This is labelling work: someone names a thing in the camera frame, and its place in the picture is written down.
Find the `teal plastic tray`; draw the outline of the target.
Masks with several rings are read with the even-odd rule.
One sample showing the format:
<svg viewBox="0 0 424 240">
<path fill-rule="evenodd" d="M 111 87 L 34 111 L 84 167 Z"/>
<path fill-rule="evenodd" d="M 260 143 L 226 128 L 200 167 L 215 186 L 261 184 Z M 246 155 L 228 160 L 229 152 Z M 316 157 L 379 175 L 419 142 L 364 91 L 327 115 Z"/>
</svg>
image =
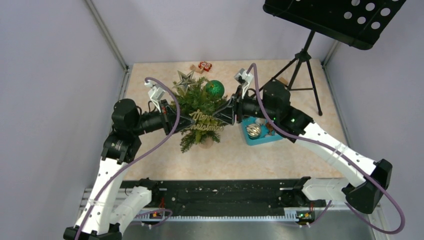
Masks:
<svg viewBox="0 0 424 240">
<path fill-rule="evenodd" d="M 266 119 L 257 117 L 246 117 L 242 120 L 240 124 L 241 132 L 247 145 L 256 146 L 283 139 L 283 137 L 277 134 L 274 130 L 270 131 L 266 126 L 267 123 Z M 248 134 L 247 127 L 251 124 L 256 124 L 260 127 L 260 134 L 258 137 L 252 137 Z"/>
</svg>

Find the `green glitter ball ornament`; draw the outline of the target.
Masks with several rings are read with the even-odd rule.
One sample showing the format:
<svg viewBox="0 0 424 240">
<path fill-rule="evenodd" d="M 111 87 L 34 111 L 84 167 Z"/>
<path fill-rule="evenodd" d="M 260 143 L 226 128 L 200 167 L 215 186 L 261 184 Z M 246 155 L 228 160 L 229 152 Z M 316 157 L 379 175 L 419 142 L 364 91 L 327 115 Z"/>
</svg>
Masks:
<svg viewBox="0 0 424 240">
<path fill-rule="evenodd" d="M 205 84 L 204 89 L 210 95 L 218 97 L 218 98 L 222 98 L 225 94 L 225 86 L 219 80 L 209 80 Z"/>
</svg>

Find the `small green christmas tree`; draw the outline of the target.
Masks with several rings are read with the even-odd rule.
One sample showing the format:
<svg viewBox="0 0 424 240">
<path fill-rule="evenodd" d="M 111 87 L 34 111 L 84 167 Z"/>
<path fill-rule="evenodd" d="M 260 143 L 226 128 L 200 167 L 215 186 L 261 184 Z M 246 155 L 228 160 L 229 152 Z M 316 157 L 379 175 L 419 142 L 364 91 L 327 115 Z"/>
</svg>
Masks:
<svg viewBox="0 0 424 240">
<path fill-rule="evenodd" d="M 180 90 L 172 88 L 172 93 L 175 95 L 180 107 L 181 114 L 189 116 L 190 113 L 200 110 L 206 115 L 213 116 L 213 113 L 228 101 L 228 97 L 213 96 L 205 91 L 205 85 L 208 81 L 206 77 L 195 79 L 197 84 L 192 85 L 186 94 Z M 224 127 L 226 123 L 218 120 Z M 200 130 L 183 130 L 181 131 L 180 151 L 188 152 L 195 145 L 205 145 L 209 142 L 220 143 L 222 131 L 200 131 Z"/>
</svg>

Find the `gold glitter word ornament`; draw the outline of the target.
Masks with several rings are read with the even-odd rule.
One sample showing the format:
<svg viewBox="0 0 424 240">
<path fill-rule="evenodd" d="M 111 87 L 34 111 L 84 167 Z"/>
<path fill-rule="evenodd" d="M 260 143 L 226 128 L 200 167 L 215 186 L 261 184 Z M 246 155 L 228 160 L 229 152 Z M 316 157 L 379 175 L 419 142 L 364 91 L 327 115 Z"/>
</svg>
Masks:
<svg viewBox="0 0 424 240">
<path fill-rule="evenodd" d="M 187 131 L 199 130 L 207 132 L 220 132 L 224 130 L 224 126 L 218 122 L 212 115 L 207 115 L 200 111 L 191 112 L 189 116 L 194 120 L 194 124 L 186 128 Z"/>
</svg>

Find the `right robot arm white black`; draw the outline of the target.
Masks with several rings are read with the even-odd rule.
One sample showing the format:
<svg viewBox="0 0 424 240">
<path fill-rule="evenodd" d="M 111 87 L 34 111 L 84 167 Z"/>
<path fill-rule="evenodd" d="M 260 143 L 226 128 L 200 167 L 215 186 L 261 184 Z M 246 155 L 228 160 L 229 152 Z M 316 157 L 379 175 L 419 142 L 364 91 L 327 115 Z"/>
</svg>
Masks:
<svg viewBox="0 0 424 240">
<path fill-rule="evenodd" d="M 393 166 L 385 159 L 365 157 L 323 130 L 312 117 L 291 106 L 290 92 L 280 81 L 266 83 L 262 89 L 261 110 L 257 99 L 243 96 L 239 86 L 230 99 L 213 113 L 213 117 L 230 125 L 246 117 L 269 116 L 286 139 L 303 146 L 342 173 L 342 178 L 307 177 L 293 192 L 299 206 L 311 201 L 340 201 L 363 214 L 371 214 L 390 184 Z"/>
</svg>

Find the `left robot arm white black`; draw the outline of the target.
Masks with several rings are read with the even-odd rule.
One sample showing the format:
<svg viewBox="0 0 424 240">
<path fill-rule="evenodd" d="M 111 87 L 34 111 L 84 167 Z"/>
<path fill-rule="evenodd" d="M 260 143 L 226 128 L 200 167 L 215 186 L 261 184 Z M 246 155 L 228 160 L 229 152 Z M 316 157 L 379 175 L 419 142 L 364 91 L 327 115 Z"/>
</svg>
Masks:
<svg viewBox="0 0 424 240">
<path fill-rule="evenodd" d="M 127 167 L 135 161 L 142 144 L 140 136 L 156 130 L 167 135 L 194 125 L 188 115 L 177 115 L 166 100 L 159 109 L 141 113 L 141 108 L 129 98 L 119 100 L 113 108 L 112 132 L 101 152 L 99 170 L 86 206 L 74 226 L 65 229 L 65 240 L 120 240 L 126 228 L 146 206 L 160 202 L 158 182 L 148 178 L 136 184 L 132 192 L 114 207 Z"/>
</svg>

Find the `silver gold star topper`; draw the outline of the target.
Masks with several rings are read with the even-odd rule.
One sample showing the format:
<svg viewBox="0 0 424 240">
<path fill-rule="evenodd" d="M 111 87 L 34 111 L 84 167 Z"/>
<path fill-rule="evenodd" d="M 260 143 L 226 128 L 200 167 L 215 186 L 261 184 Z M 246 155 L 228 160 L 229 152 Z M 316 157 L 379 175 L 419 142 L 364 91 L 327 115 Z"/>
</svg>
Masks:
<svg viewBox="0 0 424 240">
<path fill-rule="evenodd" d="M 191 86 L 197 84 L 196 80 L 194 79 L 195 71 L 191 70 L 189 73 L 185 74 L 178 70 L 177 73 L 179 81 L 176 82 L 172 88 L 175 90 L 180 90 L 185 95 Z"/>
</svg>

